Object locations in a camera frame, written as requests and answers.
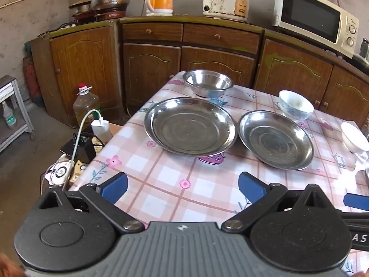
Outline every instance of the tablecloth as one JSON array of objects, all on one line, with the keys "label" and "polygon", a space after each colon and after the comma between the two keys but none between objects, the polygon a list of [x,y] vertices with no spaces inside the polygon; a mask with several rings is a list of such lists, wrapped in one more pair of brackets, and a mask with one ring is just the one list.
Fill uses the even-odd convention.
[{"label": "tablecloth", "polygon": [[[128,176],[125,194],[115,205],[142,221],[222,222],[251,205],[238,188],[238,177],[247,171],[269,184],[278,182],[289,189],[303,190],[309,183],[319,185],[333,205],[345,212],[360,212],[346,207],[348,192],[369,195],[364,172],[348,186],[349,173],[356,157],[342,143],[343,120],[315,110],[305,121],[298,121],[314,146],[312,163],[302,171],[274,169],[259,161],[238,138],[227,151],[210,157],[183,157],[156,145],[145,133],[143,119],[147,110],[162,100],[196,97],[182,80],[174,76],[121,128],[90,163],[72,190],[94,182],[101,184],[118,172]],[[207,99],[223,107],[235,121],[252,110],[283,114],[278,97],[234,86],[220,98]],[[351,250],[343,267],[353,274],[369,267],[369,253]]]}]

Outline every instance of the rice cooker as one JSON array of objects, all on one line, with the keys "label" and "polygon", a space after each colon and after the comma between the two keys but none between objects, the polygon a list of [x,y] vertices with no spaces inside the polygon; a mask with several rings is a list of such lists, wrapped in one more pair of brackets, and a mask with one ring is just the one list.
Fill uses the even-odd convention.
[{"label": "rice cooker", "polygon": [[250,0],[204,0],[202,13],[214,18],[246,22]]}]

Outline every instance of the microwave control panel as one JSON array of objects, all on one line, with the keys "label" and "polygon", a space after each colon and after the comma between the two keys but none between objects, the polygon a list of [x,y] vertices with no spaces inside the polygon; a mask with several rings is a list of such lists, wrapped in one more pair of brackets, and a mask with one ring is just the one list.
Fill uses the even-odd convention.
[{"label": "microwave control panel", "polygon": [[347,56],[354,54],[355,46],[357,42],[357,33],[359,31],[359,20],[347,13],[346,29],[345,29],[345,39],[342,43],[342,52]]}]

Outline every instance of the white microwave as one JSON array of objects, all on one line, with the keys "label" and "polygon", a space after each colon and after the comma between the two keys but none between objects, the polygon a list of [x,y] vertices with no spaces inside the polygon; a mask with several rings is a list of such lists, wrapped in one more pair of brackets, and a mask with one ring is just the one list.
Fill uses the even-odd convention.
[{"label": "white microwave", "polygon": [[315,40],[352,58],[359,20],[327,0],[275,0],[274,26]]}]

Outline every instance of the microwave knob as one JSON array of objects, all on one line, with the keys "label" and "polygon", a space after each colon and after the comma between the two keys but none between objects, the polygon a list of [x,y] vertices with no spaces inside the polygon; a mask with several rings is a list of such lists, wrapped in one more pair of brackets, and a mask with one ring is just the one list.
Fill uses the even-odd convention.
[{"label": "microwave knob", "polygon": [[348,30],[350,31],[350,33],[352,33],[352,34],[355,34],[356,33],[356,28],[355,28],[355,26],[354,25],[350,25],[349,27],[348,27]]},{"label": "microwave knob", "polygon": [[352,47],[354,45],[354,40],[352,38],[347,38],[346,42],[349,47]]}]

